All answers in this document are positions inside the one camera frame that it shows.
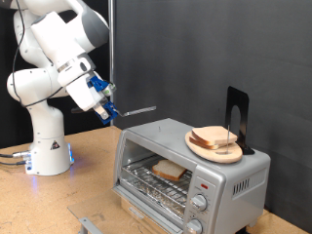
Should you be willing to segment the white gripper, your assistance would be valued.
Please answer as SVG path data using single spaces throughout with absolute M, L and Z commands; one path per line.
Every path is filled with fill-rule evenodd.
M 89 81 L 90 75 L 83 75 L 68 84 L 66 90 L 82 110 L 87 111 L 93 108 L 101 119 L 106 120 L 109 114 L 102 105 L 98 104 L 102 100 L 103 94 L 98 92 L 94 87 L 89 87 Z

